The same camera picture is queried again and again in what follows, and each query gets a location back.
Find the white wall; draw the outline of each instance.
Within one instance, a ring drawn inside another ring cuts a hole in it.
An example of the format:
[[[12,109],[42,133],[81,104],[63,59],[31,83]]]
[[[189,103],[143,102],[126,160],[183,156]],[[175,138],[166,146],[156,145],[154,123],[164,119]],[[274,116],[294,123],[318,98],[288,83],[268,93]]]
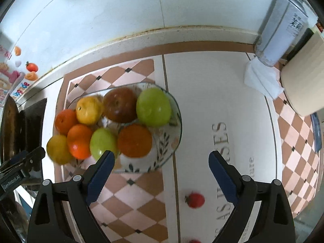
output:
[[[38,76],[101,43],[183,25],[258,32],[273,0],[16,0],[0,23],[0,44],[38,65]],[[26,72],[24,65],[19,71]]]

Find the plate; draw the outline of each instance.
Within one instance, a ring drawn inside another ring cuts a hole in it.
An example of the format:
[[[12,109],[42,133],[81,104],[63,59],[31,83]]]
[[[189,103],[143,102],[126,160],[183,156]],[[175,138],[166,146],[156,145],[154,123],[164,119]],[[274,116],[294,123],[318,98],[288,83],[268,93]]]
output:
[[[148,173],[151,171],[155,171],[161,168],[167,162],[167,160],[174,154],[181,141],[181,135],[182,135],[181,114],[176,100],[169,92],[166,92],[164,89],[160,88],[159,86],[153,83],[148,83],[148,82],[134,83],[134,84],[123,85],[123,86],[114,87],[110,89],[100,90],[100,91],[96,91],[78,97],[71,102],[68,109],[75,109],[78,100],[83,97],[97,96],[100,99],[102,99],[105,96],[105,94],[108,93],[109,91],[121,87],[130,88],[137,96],[139,96],[140,93],[145,89],[159,88],[165,93],[165,95],[168,97],[170,101],[171,108],[172,108],[172,115],[169,123],[160,128],[148,127],[153,137],[151,151],[142,158],[129,158],[121,153],[116,158],[115,167],[113,170],[114,173],[124,173],[124,172]],[[140,124],[138,119],[134,120],[131,123],[117,123],[107,119],[106,117],[101,117],[98,123],[91,128],[93,130],[96,130],[100,127],[108,128],[115,135],[118,135],[119,131],[123,127],[130,125],[132,123]],[[71,165],[77,168],[87,169],[90,165],[94,163],[96,163],[96,161],[91,156],[84,161],[76,160],[75,162],[71,162]]]

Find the beige cylinder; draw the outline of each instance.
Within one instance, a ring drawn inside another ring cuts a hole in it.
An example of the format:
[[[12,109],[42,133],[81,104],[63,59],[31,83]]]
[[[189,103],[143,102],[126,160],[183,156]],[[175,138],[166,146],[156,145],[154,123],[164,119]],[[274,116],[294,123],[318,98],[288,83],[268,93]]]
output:
[[[282,86],[292,108],[307,116],[324,107],[324,39],[311,39],[282,69]]]

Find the metal screw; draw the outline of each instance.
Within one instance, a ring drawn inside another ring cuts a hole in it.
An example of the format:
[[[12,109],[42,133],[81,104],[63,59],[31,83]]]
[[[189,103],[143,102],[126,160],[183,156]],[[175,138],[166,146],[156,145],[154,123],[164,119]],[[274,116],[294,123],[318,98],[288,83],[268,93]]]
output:
[[[46,185],[49,185],[49,184],[50,184],[50,180],[46,179],[46,180],[43,181],[43,185],[46,186]]]
[[[73,177],[73,181],[78,182],[81,180],[81,175],[76,175]]]
[[[281,185],[281,182],[280,182],[280,180],[278,180],[278,179],[273,180],[273,182],[274,182],[274,184],[277,185],[277,186],[280,186],[280,185]]]
[[[248,175],[243,175],[243,176],[242,176],[242,179],[243,179],[243,181],[246,181],[246,182],[251,181],[251,178],[250,178],[250,176],[248,176]]]

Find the green apple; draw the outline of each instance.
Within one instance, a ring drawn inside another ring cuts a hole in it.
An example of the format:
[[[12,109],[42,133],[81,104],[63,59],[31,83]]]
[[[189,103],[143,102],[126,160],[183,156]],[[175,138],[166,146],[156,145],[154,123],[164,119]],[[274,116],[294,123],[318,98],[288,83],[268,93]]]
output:
[[[110,130],[100,128],[91,137],[90,152],[97,161],[106,150],[112,151],[115,158],[118,156],[117,138]]]
[[[171,118],[171,105],[165,93],[158,88],[143,90],[137,99],[138,119],[149,127],[161,127]]]

